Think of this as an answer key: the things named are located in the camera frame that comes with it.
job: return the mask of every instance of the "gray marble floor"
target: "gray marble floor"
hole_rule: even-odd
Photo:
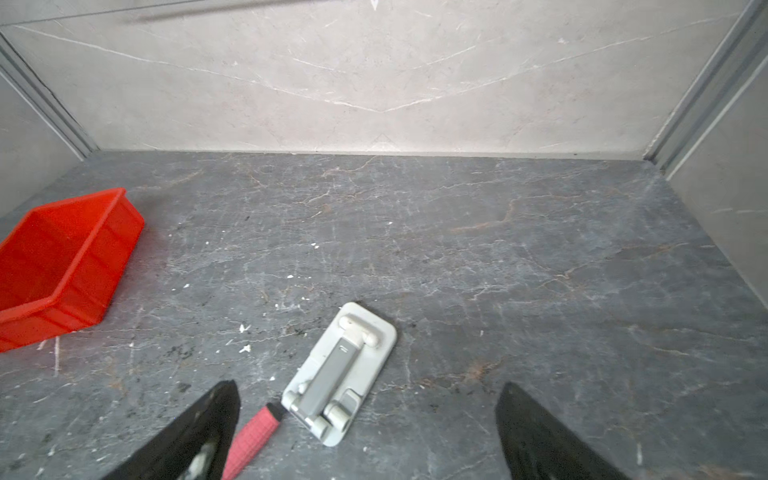
[[[399,341],[349,434],[288,419],[242,478],[508,478],[508,380],[634,478],[765,478],[768,313],[647,163],[103,153],[0,233],[115,186],[103,323],[0,354],[4,478],[98,478],[220,379],[248,419],[350,300]]]

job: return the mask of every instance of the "marble surface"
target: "marble surface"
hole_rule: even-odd
[[[0,77],[0,216],[79,163],[79,154]]]
[[[768,70],[741,95],[667,178],[768,306]]]
[[[745,4],[206,0],[2,34],[105,150],[639,160]]]
[[[180,0],[26,0],[0,2],[0,25],[24,24],[133,8],[178,3]]]
[[[349,434],[288,419],[242,478],[508,478],[510,380],[633,478],[765,478],[768,313],[650,164],[103,153],[0,233],[114,186],[104,321],[0,355],[3,478],[99,478],[220,379],[242,424],[350,300],[399,340]]]

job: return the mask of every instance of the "red grip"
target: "red grip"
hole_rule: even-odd
[[[251,459],[266,445],[280,421],[276,419],[269,408],[263,407],[235,435],[224,465],[221,480],[234,480]]]

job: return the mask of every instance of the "red handle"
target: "red handle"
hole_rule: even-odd
[[[235,435],[221,480],[234,480],[277,430],[282,412],[265,406]]]

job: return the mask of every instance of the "white marble wall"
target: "white marble wall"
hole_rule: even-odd
[[[176,3],[179,0],[23,0],[0,2],[0,25]]]
[[[79,156],[0,76],[0,217],[79,163]]]
[[[670,184],[768,306],[768,68],[736,101]]]
[[[2,32],[103,149],[639,158],[745,3],[200,2]]]

